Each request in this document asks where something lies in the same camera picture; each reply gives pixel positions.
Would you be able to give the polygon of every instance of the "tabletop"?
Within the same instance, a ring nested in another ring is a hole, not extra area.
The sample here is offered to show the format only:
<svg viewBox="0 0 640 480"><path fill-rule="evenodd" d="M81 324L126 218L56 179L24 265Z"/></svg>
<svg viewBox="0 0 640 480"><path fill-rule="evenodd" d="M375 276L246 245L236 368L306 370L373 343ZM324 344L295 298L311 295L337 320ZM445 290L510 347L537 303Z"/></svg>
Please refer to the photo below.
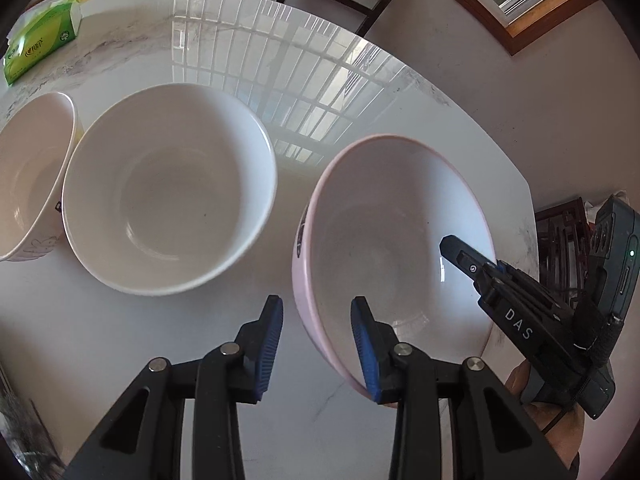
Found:
<svg viewBox="0 0 640 480"><path fill-rule="evenodd" d="M15 388L34 400L68 461L149 359L202 357L254 319L268 294L279 294L285 322L270 390L257 407L239 407L247 478L386 478L394 410L344 383L312 345L294 305L290 255L306 202L322 169L354 140L413 137L468 182L497 257L537 277L525 179L433 84L301 10L269 0L86 0L81 9L75 41L0 88L0 128L46 91L71 95L88 128L140 89L209 85L245 102L266 126L278 191L250 252L182 294L142 298L112 290L84 270L64 239L44 258L2 264L0 356ZM482 356L502 380L521 359L495 328ZM188 437L183 450L188 457ZM188 460L182 470L188 478Z"/></svg>

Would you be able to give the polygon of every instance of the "green tissue package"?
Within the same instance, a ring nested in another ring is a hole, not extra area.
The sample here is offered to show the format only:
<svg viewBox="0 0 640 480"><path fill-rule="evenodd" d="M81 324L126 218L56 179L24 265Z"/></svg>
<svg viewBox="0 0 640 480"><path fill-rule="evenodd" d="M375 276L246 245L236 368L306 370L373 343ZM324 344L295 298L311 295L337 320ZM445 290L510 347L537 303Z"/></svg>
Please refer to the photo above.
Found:
<svg viewBox="0 0 640 480"><path fill-rule="evenodd" d="M4 54L4 77L9 85L78 34L82 18L78 0L59 0L33 10L25 13L9 34Z"/></svg>

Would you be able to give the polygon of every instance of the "bowl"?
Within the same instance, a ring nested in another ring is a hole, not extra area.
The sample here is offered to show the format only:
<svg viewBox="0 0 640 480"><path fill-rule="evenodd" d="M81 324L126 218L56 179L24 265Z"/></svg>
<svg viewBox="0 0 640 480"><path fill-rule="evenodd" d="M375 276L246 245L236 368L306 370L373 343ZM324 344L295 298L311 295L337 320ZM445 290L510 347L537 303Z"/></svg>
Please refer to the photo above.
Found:
<svg viewBox="0 0 640 480"><path fill-rule="evenodd" d="M123 99L87 130L66 173L63 219L98 280L162 296L245 254L275 192L273 148L247 106L210 87L166 84Z"/></svg>
<svg viewBox="0 0 640 480"><path fill-rule="evenodd" d="M495 261L478 201L443 156L393 135L366 137L324 170L292 258L296 306L330 365L367 395L350 321L365 296L378 321L432 358L480 355L492 322L472 280L440 256L456 235Z"/></svg>
<svg viewBox="0 0 640 480"><path fill-rule="evenodd" d="M0 261L50 253L64 233L62 182L84 130L71 98L29 101L0 133Z"/></svg>

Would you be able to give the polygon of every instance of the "person's hand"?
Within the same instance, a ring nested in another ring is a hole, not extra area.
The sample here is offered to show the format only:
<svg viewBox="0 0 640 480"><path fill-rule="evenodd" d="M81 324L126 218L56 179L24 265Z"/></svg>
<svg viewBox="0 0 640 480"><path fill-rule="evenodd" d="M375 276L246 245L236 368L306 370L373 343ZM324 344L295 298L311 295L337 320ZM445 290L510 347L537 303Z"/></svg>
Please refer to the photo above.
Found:
<svg viewBox="0 0 640 480"><path fill-rule="evenodd" d="M529 381L531 364L523 361L513 369L504 386L516 397L524 390ZM532 402L524 406L536 425L542 430L560 412L560 408L554 404L545 402ZM569 469L571 462L578 453L584 432L584 410L577 404L558 423L546 433L546 439L551 444L562 463Z"/></svg>

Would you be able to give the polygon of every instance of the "silver bolt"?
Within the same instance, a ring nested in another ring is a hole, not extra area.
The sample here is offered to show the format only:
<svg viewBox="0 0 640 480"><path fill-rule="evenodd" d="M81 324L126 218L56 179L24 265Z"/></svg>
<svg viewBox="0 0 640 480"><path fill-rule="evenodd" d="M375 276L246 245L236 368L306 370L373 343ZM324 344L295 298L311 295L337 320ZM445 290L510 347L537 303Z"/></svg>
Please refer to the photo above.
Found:
<svg viewBox="0 0 640 480"><path fill-rule="evenodd" d="M466 360L466 367L474 372L479 372L484 368L484 361L479 357L470 357Z"/></svg>
<svg viewBox="0 0 640 480"><path fill-rule="evenodd" d="M233 341L224 343L220 347L220 351L222 352L222 355L237 354L240 351L240 345L238 343L234 343Z"/></svg>
<svg viewBox="0 0 640 480"><path fill-rule="evenodd" d="M166 359L164 357L156 357L149 361L149 370L152 372L161 372L166 368Z"/></svg>
<svg viewBox="0 0 640 480"><path fill-rule="evenodd" d="M396 355L411 355L411 352L414 351L414 347L412 347L409 343L398 343L394 346L394 352Z"/></svg>

